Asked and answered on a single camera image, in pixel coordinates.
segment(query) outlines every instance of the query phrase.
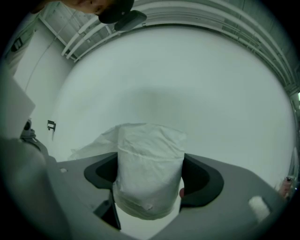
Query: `white backdrop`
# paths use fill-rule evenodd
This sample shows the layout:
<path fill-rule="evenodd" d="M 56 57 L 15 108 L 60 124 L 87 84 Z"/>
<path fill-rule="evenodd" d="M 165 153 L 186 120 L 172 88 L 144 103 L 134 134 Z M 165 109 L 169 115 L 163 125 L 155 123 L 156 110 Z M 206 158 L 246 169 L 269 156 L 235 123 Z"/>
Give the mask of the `white backdrop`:
<path fill-rule="evenodd" d="M 185 131 L 187 153 L 245 167 L 272 187 L 295 145 L 290 102 L 272 72 L 236 43 L 187 27 L 95 50 L 68 76 L 52 119 L 58 161 L 117 124 L 151 122 Z"/>

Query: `ceiling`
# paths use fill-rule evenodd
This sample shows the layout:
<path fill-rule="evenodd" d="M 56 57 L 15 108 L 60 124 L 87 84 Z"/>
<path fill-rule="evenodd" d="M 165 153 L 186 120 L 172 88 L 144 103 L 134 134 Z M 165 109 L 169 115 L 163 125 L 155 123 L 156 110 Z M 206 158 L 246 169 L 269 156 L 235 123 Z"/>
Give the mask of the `ceiling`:
<path fill-rule="evenodd" d="M 134 9 L 145 13 L 146 22 L 135 29 L 161 24 L 195 26 L 222 34 L 260 58 L 291 96 L 300 90 L 300 60 L 284 28 L 254 0 L 135 0 Z M 62 55 L 75 62 L 125 32 L 97 16 L 49 4 L 40 20 L 66 46 Z"/>

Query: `white cloth bag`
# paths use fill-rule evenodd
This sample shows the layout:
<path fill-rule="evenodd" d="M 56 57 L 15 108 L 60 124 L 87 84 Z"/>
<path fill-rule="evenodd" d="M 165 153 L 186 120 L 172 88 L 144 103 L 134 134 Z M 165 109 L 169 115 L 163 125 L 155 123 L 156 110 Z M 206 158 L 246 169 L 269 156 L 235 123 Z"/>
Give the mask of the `white cloth bag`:
<path fill-rule="evenodd" d="M 113 184 L 117 205 L 131 216 L 154 220 L 168 215 L 181 179 L 186 134 L 154 124 L 123 124 L 111 128 L 69 159 L 118 152 Z"/>

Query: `red object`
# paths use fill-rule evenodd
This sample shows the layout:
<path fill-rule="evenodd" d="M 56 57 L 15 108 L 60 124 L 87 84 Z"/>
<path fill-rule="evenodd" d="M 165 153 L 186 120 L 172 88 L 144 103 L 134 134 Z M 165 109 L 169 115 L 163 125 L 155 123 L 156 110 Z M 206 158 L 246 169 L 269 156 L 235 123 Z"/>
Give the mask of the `red object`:
<path fill-rule="evenodd" d="M 291 189 L 291 185 L 292 185 L 292 179 L 286 177 L 283 182 L 282 185 L 279 189 L 279 194 L 282 195 L 283 197 L 286 197 L 286 194 L 289 192 L 289 190 Z"/>

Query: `white fabric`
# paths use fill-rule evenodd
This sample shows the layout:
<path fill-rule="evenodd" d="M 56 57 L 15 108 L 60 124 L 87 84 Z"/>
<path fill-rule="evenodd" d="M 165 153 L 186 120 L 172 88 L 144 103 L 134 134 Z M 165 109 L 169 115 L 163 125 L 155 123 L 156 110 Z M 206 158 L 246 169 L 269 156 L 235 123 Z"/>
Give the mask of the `white fabric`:
<path fill-rule="evenodd" d="M 154 220 L 168 215 L 181 178 L 186 134 L 154 124 L 118 125 L 69 159 L 118 152 L 113 184 L 117 205 L 126 213 Z"/>

